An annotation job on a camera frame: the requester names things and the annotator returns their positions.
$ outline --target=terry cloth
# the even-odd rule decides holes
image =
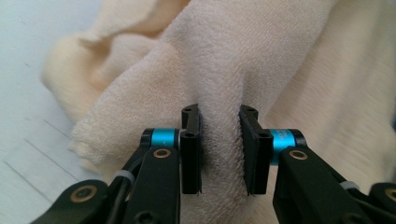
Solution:
[[[248,197],[239,106],[264,128],[299,129],[367,192],[396,167],[395,6],[389,1],[106,0],[93,27],[61,40],[43,80],[71,120],[70,148],[107,181],[146,128],[204,118],[203,193],[182,223],[275,223],[268,194]]]

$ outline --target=blue ring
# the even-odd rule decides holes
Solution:
[[[151,136],[152,147],[173,147],[175,145],[175,129],[154,129]]]
[[[274,156],[271,161],[272,165],[278,165],[279,154],[287,147],[296,147],[293,133],[289,129],[270,129],[274,137]]]

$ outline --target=metal screw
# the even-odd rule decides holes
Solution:
[[[304,161],[304,160],[308,159],[308,156],[300,150],[292,150],[289,152],[289,155],[291,157],[293,157],[294,159],[300,160],[300,161]]]
[[[387,196],[396,202],[396,189],[385,189]]]
[[[160,223],[160,220],[150,211],[138,213],[133,220],[134,224],[154,224]]]
[[[84,203],[95,196],[97,191],[97,187],[94,185],[86,185],[82,186],[78,189],[75,189],[73,193],[70,195],[70,200],[73,203]]]
[[[171,155],[171,151],[166,148],[157,149],[153,153],[155,158],[163,159]]]

